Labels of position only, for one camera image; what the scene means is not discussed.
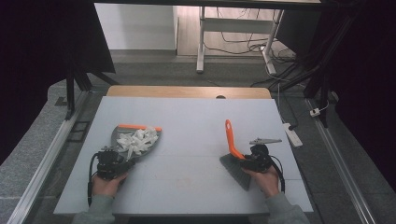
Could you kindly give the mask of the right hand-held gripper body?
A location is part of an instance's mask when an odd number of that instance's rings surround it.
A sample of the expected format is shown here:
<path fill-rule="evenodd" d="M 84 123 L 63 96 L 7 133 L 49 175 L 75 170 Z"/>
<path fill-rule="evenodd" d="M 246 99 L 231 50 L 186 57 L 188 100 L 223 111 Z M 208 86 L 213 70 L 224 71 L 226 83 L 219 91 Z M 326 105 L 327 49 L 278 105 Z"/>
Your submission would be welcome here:
<path fill-rule="evenodd" d="M 281 139 L 256 138 L 251 144 L 251 154 L 248 157 L 248 168 L 254 172 L 264 173 L 273 166 L 279 174 L 283 173 L 283 167 L 274 162 L 275 156 L 269 154 L 267 144 L 280 143 Z"/>

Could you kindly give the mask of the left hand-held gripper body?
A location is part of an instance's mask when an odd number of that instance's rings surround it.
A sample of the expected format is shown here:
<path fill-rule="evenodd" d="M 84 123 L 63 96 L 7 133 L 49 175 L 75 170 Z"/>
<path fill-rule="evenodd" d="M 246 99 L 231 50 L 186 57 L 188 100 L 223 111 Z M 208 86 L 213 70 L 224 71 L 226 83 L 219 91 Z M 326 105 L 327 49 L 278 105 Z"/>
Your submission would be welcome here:
<path fill-rule="evenodd" d="M 124 167 L 124 158 L 115 148 L 105 147 L 98 152 L 97 174 L 104 180 L 120 176 L 120 170 Z"/>

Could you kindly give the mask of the grey brush with orange handle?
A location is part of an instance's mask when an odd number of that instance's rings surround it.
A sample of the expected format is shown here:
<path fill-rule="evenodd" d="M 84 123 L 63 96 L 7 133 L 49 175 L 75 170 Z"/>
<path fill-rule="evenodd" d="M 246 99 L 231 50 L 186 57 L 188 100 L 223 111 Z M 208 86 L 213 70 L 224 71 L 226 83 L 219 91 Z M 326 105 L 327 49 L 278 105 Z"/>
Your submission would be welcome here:
<path fill-rule="evenodd" d="M 225 120 L 225 132 L 229 153 L 220 157 L 219 161 L 236 183 L 243 190 L 248 191 L 251 177 L 241 169 L 240 162 L 245 159 L 245 156 L 234 145 L 233 126 L 229 119 Z"/>

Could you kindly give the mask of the person's left hand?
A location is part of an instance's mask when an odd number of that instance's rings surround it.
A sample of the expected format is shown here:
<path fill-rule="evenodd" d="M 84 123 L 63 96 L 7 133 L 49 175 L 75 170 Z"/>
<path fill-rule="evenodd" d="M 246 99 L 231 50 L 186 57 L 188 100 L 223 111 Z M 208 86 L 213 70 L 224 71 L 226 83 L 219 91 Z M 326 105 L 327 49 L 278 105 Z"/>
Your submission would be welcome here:
<path fill-rule="evenodd" d="M 106 195 L 114 197 L 118 191 L 120 183 L 128 176 L 124 173 L 114 179 L 104 180 L 103 178 L 95 175 L 92 178 L 92 194 L 93 195 Z"/>

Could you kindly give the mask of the person's right hand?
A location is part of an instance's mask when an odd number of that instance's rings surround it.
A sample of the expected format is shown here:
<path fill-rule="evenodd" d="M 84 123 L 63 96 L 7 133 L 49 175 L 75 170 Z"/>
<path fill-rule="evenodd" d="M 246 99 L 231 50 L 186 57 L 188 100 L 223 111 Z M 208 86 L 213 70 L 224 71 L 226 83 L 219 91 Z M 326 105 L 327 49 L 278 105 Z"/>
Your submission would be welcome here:
<path fill-rule="evenodd" d="M 279 177 L 273 166 L 264 173 L 254 172 L 245 168 L 243 168 L 243 171 L 256 181 L 266 198 L 276 196 L 280 192 Z"/>

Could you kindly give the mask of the white power strip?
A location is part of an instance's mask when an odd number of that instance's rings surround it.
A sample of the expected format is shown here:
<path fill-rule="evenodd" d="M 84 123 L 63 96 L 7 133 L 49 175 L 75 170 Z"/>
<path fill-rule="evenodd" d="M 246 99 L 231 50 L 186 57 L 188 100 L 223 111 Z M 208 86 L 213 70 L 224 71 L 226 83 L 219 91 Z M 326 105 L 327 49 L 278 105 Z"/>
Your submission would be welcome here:
<path fill-rule="evenodd" d="M 285 133 L 287 135 L 287 137 L 289 138 L 291 144 L 294 147 L 301 147 L 303 145 L 303 142 L 301 141 L 300 137 L 297 135 L 297 133 L 293 130 L 293 131 L 287 131 L 287 128 L 289 127 L 289 124 L 283 124 Z"/>

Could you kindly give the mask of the black metal stand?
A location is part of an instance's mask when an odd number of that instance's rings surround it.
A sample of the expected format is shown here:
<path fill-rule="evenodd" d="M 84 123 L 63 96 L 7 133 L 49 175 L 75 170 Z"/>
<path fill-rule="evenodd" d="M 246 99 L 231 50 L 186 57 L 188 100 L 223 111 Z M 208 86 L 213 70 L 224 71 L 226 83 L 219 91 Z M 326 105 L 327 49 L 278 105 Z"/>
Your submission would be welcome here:
<path fill-rule="evenodd" d="M 89 67 L 79 64 L 75 59 L 70 59 L 67 65 L 66 72 L 66 102 L 67 112 L 65 119 L 70 120 L 76 111 L 75 102 L 75 84 L 82 91 L 90 91 L 92 89 L 92 83 L 88 78 L 88 74 L 93 74 L 95 77 L 103 80 L 109 85 L 119 85 L 119 82 L 114 80 L 105 74 L 104 71 L 100 71 L 98 68 Z"/>
<path fill-rule="evenodd" d="M 304 89 L 306 98 L 313 98 L 319 93 L 318 109 L 320 113 L 317 115 L 317 119 L 324 128 L 328 127 L 327 109 L 329 106 L 331 61 L 365 2 L 366 0 L 329 0 L 331 19 L 328 24 L 331 26 L 331 30 L 323 41 L 324 51 L 319 57 L 316 67 L 313 68 L 308 85 Z"/>

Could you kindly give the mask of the wooden desk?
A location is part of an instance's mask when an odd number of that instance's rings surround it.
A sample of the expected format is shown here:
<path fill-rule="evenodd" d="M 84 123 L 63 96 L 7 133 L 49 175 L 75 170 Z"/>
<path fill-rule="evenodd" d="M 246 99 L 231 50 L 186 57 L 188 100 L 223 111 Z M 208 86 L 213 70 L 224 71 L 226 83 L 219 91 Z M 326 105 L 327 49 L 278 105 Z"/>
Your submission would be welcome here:
<path fill-rule="evenodd" d="M 183 87 L 183 86 L 111 86 L 107 96 L 163 97 L 163 98 L 208 98 L 216 99 L 270 99 L 265 88 L 241 87 Z"/>

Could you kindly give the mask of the dark curtain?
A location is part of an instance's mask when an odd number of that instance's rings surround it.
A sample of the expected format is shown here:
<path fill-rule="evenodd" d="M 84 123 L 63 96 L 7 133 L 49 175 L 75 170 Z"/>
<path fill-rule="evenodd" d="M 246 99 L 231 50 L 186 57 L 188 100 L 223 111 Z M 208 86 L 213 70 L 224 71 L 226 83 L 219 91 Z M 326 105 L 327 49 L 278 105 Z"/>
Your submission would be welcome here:
<path fill-rule="evenodd" d="M 68 76 L 115 71 L 95 0 L 0 0 L 0 164 Z"/>
<path fill-rule="evenodd" d="M 396 191 L 396 0 L 365 0 L 334 53 L 335 111 Z"/>

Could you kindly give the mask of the aluminium floor rail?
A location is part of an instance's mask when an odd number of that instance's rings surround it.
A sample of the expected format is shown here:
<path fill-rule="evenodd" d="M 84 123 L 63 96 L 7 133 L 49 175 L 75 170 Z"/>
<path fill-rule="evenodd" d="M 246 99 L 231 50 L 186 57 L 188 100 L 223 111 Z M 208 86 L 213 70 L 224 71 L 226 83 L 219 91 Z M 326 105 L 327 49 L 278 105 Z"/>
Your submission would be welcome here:
<path fill-rule="evenodd" d="M 318 132 L 327 148 L 332 162 L 335 166 L 337 173 L 339 174 L 344 187 L 346 189 L 347 194 L 351 202 L 354 205 L 354 208 L 361 220 L 362 224 L 377 224 L 375 216 L 366 202 L 361 189 L 359 188 L 355 178 L 352 176 L 347 163 L 344 160 L 341 152 L 339 151 L 339 147 L 335 143 L 332 134 L 329 129 L 326 128 L 319 117 L 312 117 L 312 120 L 315 122 Z"/>
<path fill-rule="evenodd" d="M 7 224 L 23 224 L 25 219 L 28 217 L 36 197 L 42 189 L 42 186 L 46 181 L 48 174 L 50 173 L 50 169 L 53 166 L 53 163 L 56 161 L 67 139 L 67 136 L 70 134 L 80 112 L 82 111 L 82 107 L 88 96 L 88 91 L 82 91 L 79 94 L 75 106 L 75 112 L 70 117 L 70 119 L 65 119 L 63 121 L 62 125 L 58 129 L 58 132 L 53 137 L 51 144 L 44 154 L 42 161 L 35 170 L 35 173 L 31 178 L 26 190 L 20 197 L 20 200 L 9 220 L 7 221 Z"/>

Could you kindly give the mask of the white desk frame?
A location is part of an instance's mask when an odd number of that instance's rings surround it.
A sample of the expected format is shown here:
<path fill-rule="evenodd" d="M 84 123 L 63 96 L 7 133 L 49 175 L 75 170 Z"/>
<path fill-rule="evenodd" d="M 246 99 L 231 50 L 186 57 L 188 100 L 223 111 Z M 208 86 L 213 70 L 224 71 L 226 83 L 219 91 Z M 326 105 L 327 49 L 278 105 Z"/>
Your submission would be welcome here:
<path fill-rule="evenodd" d="M 205 32 L 251 33 L 268 35 L 268 41 L 264 47 L 261 47 L 261 53 L 267 73 L 269 75 L 276 74 L 276 69 L 270 56 L 270 51 L 276 37 L 276 32 L 282 18 L 283 10 L 275 9 L 274 17 L 270 21 L 210 18 L 205 15 L 205 7 L 199 7 L 199 10 L 200 33 L 196 63 L 196 72 L 198 74 L 202 74 L 204 72 Z"/>

